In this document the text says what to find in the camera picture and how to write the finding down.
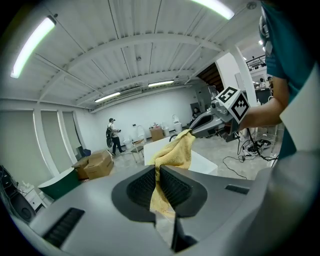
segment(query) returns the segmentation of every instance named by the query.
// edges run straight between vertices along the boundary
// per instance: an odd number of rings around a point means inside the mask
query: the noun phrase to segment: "white chair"
[[[145,129],[142,127],[142,125],[137,126],[137,133],[138,133],[138,140],[144,140],[144,143],[147,143],[146,133]]]
[[[135,154],[138,154],[140,162],[143,162],[143,160],[141,159],[139,153],[141,152],[142,157],[143,158],[145,157],[145,155],[144,155],[144,146],[143,146],[144,144],[145,144],[145,140],[144,139],[140,139],[138,141],[132,142],[133,149],[131,149],[130,152],[132,153],[133,159],[134,159],[134,161],[136,163],[138,163],[138,162],[137,162],[137,160],[135,158]]]

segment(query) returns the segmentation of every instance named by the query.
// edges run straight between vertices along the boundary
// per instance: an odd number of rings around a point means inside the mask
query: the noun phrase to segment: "cardboard box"
[[[89,163],[84,168],[90,180],[108,176],[114,166],[112,157],[107,150],[93,152],[89,156]]]
[[[72,166],[77,172],[78,180],[88,179],[88,175],[85,172],[85,167],[87,166],[88,162],[89,162],[89,157],[85,156]]]
[[[152,141],[154,142],[164,138],[164,134],[160,126],[156,128],[151,128],[150,133],[151,133]]]

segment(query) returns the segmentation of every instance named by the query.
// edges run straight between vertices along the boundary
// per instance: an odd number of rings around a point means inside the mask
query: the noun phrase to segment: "black slot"
[[[171,249],[178,253],[182,250],[189,248],[197,243],[192,236],[185,235],[180,220],[176,217],[174,220],[174,231],[171,242]]]
[[[195,216],[207,200],[207,190],[169,166],[160,167],[160,186],[179,218]]]
[[[233,191],[233,192],[236,192],[236,193],[240,193],[240,194],[243,194],[243,195],[246,195],[248,194],[249,192],[249,188],[247,187],[242,187],[242,186],[236,186],[236,185],[227,185],[225,187],[226,190],[230,190],[230,191]]]
[[[149,211],[155,188],[156,168],[150,165],[115,185],[111,199],[117,210],[129,220],[156,224],[156,215]]]
[[[50,244],[59,248],[75,228],[84,213],[85,211],[83,210],[70,208],[43,236],[43,238]]]

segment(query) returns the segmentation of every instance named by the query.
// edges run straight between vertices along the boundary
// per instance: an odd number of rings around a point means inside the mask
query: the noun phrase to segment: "fluorescent light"
[[[170,81],[163,81],[163,82],[154,82],[154,83],[149,83],[148,86],[162,86],[162,85],[169,85],[172,84],[174,82],[174,80],[170,80]]]
[[[29,56],[40,43],[40,41],[55,27],[55,22],[49,16],[46,17],[41,24],[33,31],[32,35],[28,38],[24,44],[22,50],[19,53],[18,58],[16,59],[12,72],[12,78],[18,78],[21,74],[22,69],[24,68]]]
[[[120,95],[120,92],[116,92],[116,93],[113,93],[113,94],[110,94],[110,95],[108,95],[108,96],[104,96],[104,97],[102,97],[102,98],[98,98],[98,99],[96,99],[94,102],[102,102],[102,101],[104,101],[104,100],[106,100],[106,99],[109,99],[109,98],[112,98],[112,97],[115,97],[115,96],[118,96],[118,95]]]
[[[211,10],[214,10],[221,16],[225,17],[227,20],[230,20],[235,15],[235,13],[232,10],[230,10],[228,7],[226,7],[223,3],[221,3],[218,0],[191,0],[191,1],[201,4],[203,6],[206,6]]]

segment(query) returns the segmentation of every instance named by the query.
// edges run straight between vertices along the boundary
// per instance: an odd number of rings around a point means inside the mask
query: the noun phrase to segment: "man with backpack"
[[[111,137],[111,140],[113,142],[112,155],[116,156],[116,147],[118,147],[118,150],[120,151],[121,154],[126,151],[121,149],[120,139],[118,136],[118,133],[120,133],[121,130],[116,129],[114,125],[114,121],[115,119],[113,118],[109,119],[109,123],[106,129],[106,136],[107,136],[107,139],[108,137]]]

